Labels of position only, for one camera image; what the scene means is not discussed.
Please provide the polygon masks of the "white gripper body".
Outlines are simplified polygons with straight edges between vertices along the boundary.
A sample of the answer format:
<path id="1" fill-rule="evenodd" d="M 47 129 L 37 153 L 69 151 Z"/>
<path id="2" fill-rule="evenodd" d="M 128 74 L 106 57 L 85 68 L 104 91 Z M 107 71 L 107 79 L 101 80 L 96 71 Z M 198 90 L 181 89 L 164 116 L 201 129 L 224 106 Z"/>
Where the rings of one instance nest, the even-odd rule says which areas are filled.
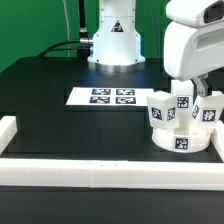
<path id="1" fill-rule="evenodd" d="M 190 27 L 171 22 L 164 36 L 164 68 L 186 81 L 224 66 L 224 22 Z"/>

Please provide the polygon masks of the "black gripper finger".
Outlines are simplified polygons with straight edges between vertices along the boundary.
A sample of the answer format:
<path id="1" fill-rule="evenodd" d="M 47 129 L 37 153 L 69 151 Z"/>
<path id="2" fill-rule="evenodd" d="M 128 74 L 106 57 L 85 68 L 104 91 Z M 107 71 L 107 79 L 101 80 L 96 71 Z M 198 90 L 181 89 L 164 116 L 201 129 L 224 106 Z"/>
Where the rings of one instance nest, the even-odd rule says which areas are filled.
<path id="1" fill-rule="evenodd" d="M 207 74 L 197 76 L 193 79 L 196 85 L 197 94 L 201 97 L 207 97 L 211 94 L 211 88 L 207 83 Z"/>

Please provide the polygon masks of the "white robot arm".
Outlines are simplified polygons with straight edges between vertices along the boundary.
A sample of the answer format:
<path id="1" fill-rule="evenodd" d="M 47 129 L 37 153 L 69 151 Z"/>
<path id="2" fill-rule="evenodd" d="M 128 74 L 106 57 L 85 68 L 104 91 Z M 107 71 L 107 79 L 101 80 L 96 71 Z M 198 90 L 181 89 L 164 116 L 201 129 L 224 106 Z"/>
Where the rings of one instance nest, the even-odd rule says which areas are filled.
<path id="1" fill-rule="evenodd" d="M 136 0 L 99 0 L 90 67 L 126 72 L 145 62 L 135 6 Z M 197 94 L 208 96 L 208 73 L 224 67 L 224 0 L 170 0 L 166 16 L 171 23 L 164 35 L 165 71 L 179 81 L 194 81 Z"/>

